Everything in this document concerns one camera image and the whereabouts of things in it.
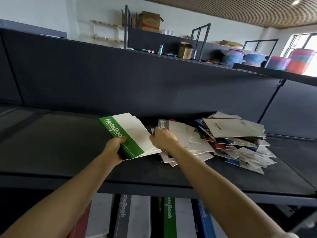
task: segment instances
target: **hand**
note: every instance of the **hand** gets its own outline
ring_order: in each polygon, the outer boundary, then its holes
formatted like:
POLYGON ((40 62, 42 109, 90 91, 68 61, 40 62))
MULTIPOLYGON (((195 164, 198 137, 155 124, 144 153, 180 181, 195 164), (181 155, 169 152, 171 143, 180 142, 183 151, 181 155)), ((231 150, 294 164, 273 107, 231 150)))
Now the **hand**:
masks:
POLYGON ((167 152, 178 143, 176 136, 172 132, 159 127, 156 127, 154 133, 150 135, 150 140, 156 148, 167 152))
POLYGON ((108 159, 113 162, 114 166, 121 163, 121 157, 118 155, 120 144, 126 141, 126 137, 112 138, 105 146, 103 152, 99 155, 104 159, 108 159))

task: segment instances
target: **forearm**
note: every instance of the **forearm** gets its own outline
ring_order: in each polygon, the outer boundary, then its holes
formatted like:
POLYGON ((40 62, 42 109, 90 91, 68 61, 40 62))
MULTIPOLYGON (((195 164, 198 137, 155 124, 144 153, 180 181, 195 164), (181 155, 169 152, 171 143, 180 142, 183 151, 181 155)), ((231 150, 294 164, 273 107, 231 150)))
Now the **forearm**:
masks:
POLYGON ((180 144, 169 153, 229 238, 271 238, 284 232, 235 185, 180 144))
POLYGON ((1 238, 65 238, 114 166, 110 159, 98 156, 26 212, 1 238))

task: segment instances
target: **slatted wooden ceiling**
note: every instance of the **slatted wooden ceiling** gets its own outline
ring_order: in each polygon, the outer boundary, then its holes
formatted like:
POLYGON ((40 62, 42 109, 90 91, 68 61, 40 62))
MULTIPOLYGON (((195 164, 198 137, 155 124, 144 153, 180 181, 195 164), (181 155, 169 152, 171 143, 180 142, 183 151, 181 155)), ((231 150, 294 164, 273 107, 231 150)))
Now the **slatted wooden ceiling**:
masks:
POLYGON ((317 24, 317 0, 300 0, 297 5, 292 5, 295 0, 146 1, 244 22, 260 27, 284 29, 317 24))

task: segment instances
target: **stacked plastic containers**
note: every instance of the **stacked plastic containers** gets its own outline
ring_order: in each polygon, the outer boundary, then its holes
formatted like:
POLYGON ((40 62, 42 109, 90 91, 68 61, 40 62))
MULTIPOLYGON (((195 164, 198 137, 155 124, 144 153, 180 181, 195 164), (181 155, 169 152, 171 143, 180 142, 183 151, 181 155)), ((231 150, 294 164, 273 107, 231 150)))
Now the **stacked plastic containers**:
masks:
POLYGON ((261 67, 261 63, 265 61, 265 55, 261 53, 250 53, 244 56, 244 65, 261 67))
POLYGON ((294 49, 288 58, 291 59, 289 62, 286 71, 296 73, 296 74, 303 74, 311 59, 315 55, 315 50, 310 49, 294 49))
POLYGON ((235 63, 243 63, 244 52, 234 49, 229 49, 226 55, 222 58, 222 64, 232 68, 235 63))
POLYGON ((285 70, 290 61, 291 61, 290 58, 271 56, 271 60, 267 64, 266 68, 274 69, 274 70, 285 70))

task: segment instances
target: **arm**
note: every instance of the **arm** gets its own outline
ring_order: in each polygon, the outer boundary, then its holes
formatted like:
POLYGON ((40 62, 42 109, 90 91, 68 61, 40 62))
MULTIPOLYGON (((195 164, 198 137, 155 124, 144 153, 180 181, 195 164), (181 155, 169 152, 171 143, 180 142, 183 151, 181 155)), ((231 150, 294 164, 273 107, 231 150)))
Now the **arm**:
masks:
POLYGON ((156 127, 154 146, 170 153, 229 238, 272 238, 285 232, 234 184, 201 162, 166 129, 156 127))
POLYGON ((117 152, 124 141, 125 137, 109 140, 85 169, 21 216, 1 238, 65 238, 105 178, 121 162, 117 152))

